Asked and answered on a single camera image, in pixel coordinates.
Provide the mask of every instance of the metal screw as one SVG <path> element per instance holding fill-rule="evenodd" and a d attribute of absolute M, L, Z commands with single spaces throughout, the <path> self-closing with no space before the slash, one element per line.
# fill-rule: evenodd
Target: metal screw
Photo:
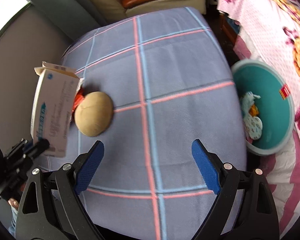
<path fill-rule="evenodd" d="M 71 164 L 67 163 L 67 164 L 63 165 L 62 169 L 64 171 L 68 171 L 69 169 L 71 169 Z"/>
<path fill-rule="evenodd" d="M 223 167 L 226 169 L 226 170 L 231 170 L 232 169 L 232 165 L 230 163 L 225 163 L 223 165 Z"/>
<path fill-rule="evenodd" d="M 258 174 L 258 175 L 262 175 L 262 170 L 260 170 L 260 169 L 256 169 L 256 174 Z"/>
<path fill-rule="evenodd" d="M 38 168 L 35 168 L 35 169 L 32 171 L 32 174 L 33 174 L 33 175 L 36 175 L 36 174 L 39 173 L 39 171 L 40 171 L 40 170 L 39 170 Z"/>

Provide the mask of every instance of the cardboard box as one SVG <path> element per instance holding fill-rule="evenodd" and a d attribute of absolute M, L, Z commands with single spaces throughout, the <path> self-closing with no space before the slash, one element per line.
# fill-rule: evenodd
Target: cardboard box
<path fill-rule="evenodd" d="M 79 78 L 74 69 L 47 62 L 34 70 L 40 77 L 31 116 L 33 143 L 45 138 L 50 148 L 44 154 L 64 157 Z"/>

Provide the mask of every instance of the pink stripe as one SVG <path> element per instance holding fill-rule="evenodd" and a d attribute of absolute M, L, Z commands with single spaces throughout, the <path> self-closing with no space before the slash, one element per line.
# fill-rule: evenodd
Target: pink stripe
<path fill-rule="evenodd" d="M 141 102 L 141 122 L 142 122 L 143 142 L 144 142 L 144 148 L 145 148 L 146 169 L 147 169 L 147 173 L 148 173 L 148 180 L 149 180 L 149 184 L 150 184 L 150 191 L 151 191 L 151 198 L 152 198 L 156 240 L 160 240 L 161 235 L 160 235 L 160 223 L 159 223 L 159 209 L 158 209 L 158 203 L 157 203 L 156 194 L 155 194 L 154 175 L 153 175 L 153 170 L 151 167 L 147 113 L 146 113 L 146 107 L 145 107 L 141 60 L 140 60 L 139 46 L 138 46 L 139 38 L 138 38 L 138 30 L 137 30 L 137 21 L 136 21 L 135 17 L 133 18 L 133 31 L 134 31 L 135 54 L 136 54 L 136 63 L 137 63 L 139 99 Z"/>
<path fill-rule="evenodd" d="M 279 230 L 280 233 L 282 233 L 289 222 L 291 221 L 294 211 L 300 201 L 300 183 L 296 183 L 293 186 L 292 192 L 290 197 L 288 198 L 288 201 L 284 205 L 283 209 L 283 215 L 279 222 Z"/>
<path fill-rule="evenodd" d="M 240 35 L 238 35 L 237 37 L 237 40 L 233 47 L 233 51 L 235 52 L 235 54 L 237 54 L 237 56 L 241 60 L 251 57 L 251 51 L 247 48 L 246 43 L 244 42 L 244 40 L 241 38 Z"/>
<path fill-rule="evenodd" d="M 290 183 L 300 183 L 300 140 L 295 130 L 292 131 L 292 134 L 296 146 L 296 164 L 290 177 Z"/>
<path fill-rule="evenodd" d="M 147 44 L 150 44 L 150 43 L 153 43 L 153 42 L 156 42 L 156 41 L 171 39 L 171 38 L 174 38 L 174 37 L 184 36 L 184 35 L 188 35 L 188 34 L 191 34 L 191 33 L 200 33 L 200 32 L 204 32 L 204 30 L 196 30 L 196 31 L 191 31 L 191 32 L 178 33 L 178 34 L 174 34 L 174 35 L 171 35 L 171 36 L 158 38 L 158 39 L 155 39 L 155 40 L 152 40 L 152 41 L 145 42 L 145 43 L 143 43 L 143 45 L 147 45 Z"/>
<path fill-rule="evenodd" d="M 212 193 L 213 193 L 213 191 L 211 191 L 211 190 L 205 190 L 205 191 L 199 191 L 199 192 L 195 192 L 195 193 L 167 195 L 167 196 L 163 196 L 163 198 L 168 199 L 168 198 L 194 197 L 194 196 L 200 196 L 200 195 L 212 194 Z"/>
<path fill-rule="evenodd" d="M 114 194 L 114 193 L 107 193 L 103 191 L 98 191 L 94 189 L 88 188 L 87 191 L 104 195 L 104 196 L 109 196 L 109 197 L 118 197 L 118 198 L 130 198 L 130 199 L 153 199 L 153 196 L 145 196 L 145 195 L 124 195 L 124 194 Z M 194 192 L 194 193 L 184 193 L 184 194 L 175 194 L 175 195 L 166 195 L 163 196 L 164 199 L 170 199 L 170 198 L 183 198 L 183 197 L 194 197 L 194 196 L 200 196 L 200 195 L 206 195 L 206 194 L 213 194 L 213 191 L 211 190 L 204 190 L 204 191 L 199 191 L 199 192 Z"/>
<path fill-rule="evenodd" d="M 127 106 L 127 107 L 123 107 L 123 108 L 119 108 L 119 109 L 115 109 L 114 112 L 115 113 L 119 113 L 119 112 L 123 112 L 123 111 L 127 111 L 127 110 L 131 110 L 131 109 L 136 109 L 141 107 L 141 105 L 135 105 L 135 106 Z"/>
<path fill-rule="evenodd" d="M 103 58 L 103 59 L 101 59 L 101 60 L 99 60 L 99 61 L 97 61 L 97 62 L 95 62 L 95 63 L 92 63 L 91 65 L 88 65 L 86 68 L 90 68 L 90 67 L 92 67 L 92 66 L 94 66 L 94 65 L 99 64 L 100 62 L 103 62 L 103 61 L 105 61 L 105 60 L 107 60 L 107 59 L 113 58 L 113 57 L 115 57 L 115 56 L 118 56 L 118 55 L 120 55 L 120 54 L 122 54 L 122 53 L 125 53 L 125 52 L 130 51 L 130 50 L 133 50 L 133 49 L 135 49 L 135 47 L 132 47 L 132 48 L 129 48 L 129 49 L 125 49 L 125 50 L 120 51 L 120 52 L 118 52 L 118 53 L 116 53 L 116 54 L 113 54 L 113 55 L 111 55 L 111 56 L 109 56 L 109 57 L 105 57 L 105 58 Z M 78 73 L 80 73 L 80 72 L 82 72 L 82 71 L 84 71 L 84 68 L 83 68 L 83 69 L 80 69 L 79 71 L 77 71 L 76 74 L 78 74 Z"/>
<path fill-rule="evenodd" d="M 223 88 L 223 87 L 227 87 L 227 86 L 232 86 L 232 85 L 234 85 L 233 81 L 223 82 L 223 83 L 213 85 L 213 86 L 210 86 L 210 87 L 200 88 L 200 89 L 197 89 L 197 90 L 191 90 L 191 91 L 171 95 L 171 96 L 168 96 L 168 97 L 155 99 L 155 100 L 152 100 L 151 103 L 152 104 L 157 104 L 157 103 L 169 101 L 169 100 L 172 100 L 172 99 L 181 98 L 181 97 L 185 97 L 185 96 L 189 96 L 189 95 L 195 95 L 195 94 L 199 94 L 199 93 L 203 93 L 203 92 L 207 92 L 207 91 L 211 91 L 211 90 L 215 90 L 215 89 L 219 89 L 219 88 Z"/>
<path fill-rule="evenodd" d="M 77 49 L 77 48 L 80 47 L 82 44 L 86 43 L 87 41 L 91 40 L 93 37 L 98 36 L 98 35 L 100 35 L 100 34 L 102 34 L 102 33 L 105 33 L 106 31 L 109 31 L 109 30 L 111 30 L 112 28 L 117 27 L 117 26 L 119 26 L 119 25 L 121 25 L 121 24 L 124 24 L 124 23 L 126 23 L 126 22 L 129 22 L 129 21 L 131 21 L 131 20 L 132 20 L 132 19 L 129 19 L 129 20 L 127 20 L 127 21 L 118 23 L 118 24 L 116 24 L 116 25 L 110 27 L 109 29 L 106 29 L 106 30 L 102 31 L 101 33 L 97 33 L 97 34 L 93 35 L 92 37 L 90 37 L 90 38 L 86 39 L 85 41 L 81 42 L 78 46 L 76 46 L 76 47 L 72 48 L 71 50 L 69 50 L 67 54 L 69 54 L 70 52 L 74 51 L 75 49 Z"/>
<path fill-rule="evenodd" d="M 275 191 L 275 189 L 277 188 L 276 184 L 268 184 L 268 185 L 269 185 L 271 193 L 273 193 Z"/>
<path fill-rule="evenodd" d="M 280 233 L 282 233 L 291 221 L 294 211 L 300 202 L 300 140 L 297 132 L 293 130 L 293 138 L 296 146 L 296 164 L 293 168 L 290 183 L 294 183 L 290 197 L 284 205 L 283 215 L 279 222 Z"/>
<path fill-rule="evenodd" d="M 109 196 L 109 197 L 131 198 L 131 199 L 152 199 L 152 196 L 113 194 L 113 193 L 106 193 L 106 192 L 102 192 L 102 191 L 93 190 L 90 188 L 88 188 L 87 190 L 90 192 L 93 192 L 93 193 L 97 193 L 97 194 Z"/>

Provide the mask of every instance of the blue gripper pad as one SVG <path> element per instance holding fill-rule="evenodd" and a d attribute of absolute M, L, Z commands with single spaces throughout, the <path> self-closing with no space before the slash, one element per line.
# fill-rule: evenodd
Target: blue gripper pad
<path fill-rule="evenodd" d="M 219 174 L 205 153 L 206 149 L 202 148 L 200 144 L 199 140 L 194 140 L 192 142 L 192 156 L 208 189 L 212 190 L 217 195 L 221 190 Z"/>
<path fill-rule="evenodd" d="M 74 186 L 74 191 L 77 195 L 88 188 L 97 168 L 103 159 L 104 151 L 105 147 L 103 143 L 99 142 L 94 151 L 87 158 L 86 162 L 82 165 L 76 176 L 76 184 Z"/>

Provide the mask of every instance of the round bread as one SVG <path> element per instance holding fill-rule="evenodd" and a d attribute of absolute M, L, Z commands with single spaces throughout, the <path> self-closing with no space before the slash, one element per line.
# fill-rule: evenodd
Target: round bread
<path fill-rule="evenodd" d="M 111 98 L 104 92 L 93 92 L 74 112 L 74 121 L 80 132 L 86 136 L 97 136 L 102 133 L 111 122 L 113 104 Z"/>

